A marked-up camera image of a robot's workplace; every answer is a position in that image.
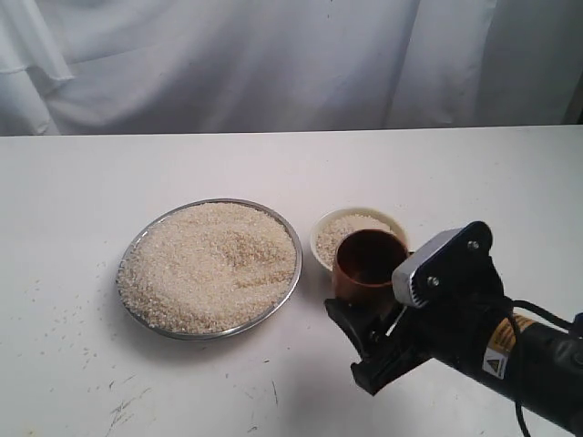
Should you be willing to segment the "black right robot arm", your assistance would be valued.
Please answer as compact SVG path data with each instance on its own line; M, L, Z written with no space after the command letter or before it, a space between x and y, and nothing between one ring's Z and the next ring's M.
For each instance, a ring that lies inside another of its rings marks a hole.
M387 316L339 299L324 302L360 361L356 384L375 395L436 359L508 398L517 421L528 409L576 436L582 433L582 328L556 330L514 314L492 263L455 279L421 309L397 305Z

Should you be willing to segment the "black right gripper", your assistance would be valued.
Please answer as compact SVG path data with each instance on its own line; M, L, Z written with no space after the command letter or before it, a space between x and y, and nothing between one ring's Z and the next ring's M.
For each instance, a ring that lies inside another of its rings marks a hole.
M405 309L382 341L392 325L391 308L379 311L337 298L325 300L324 307L363 359L351 371L371 395L430 359L470 378L505 378L515 348L513 304L496 268L465 290Z

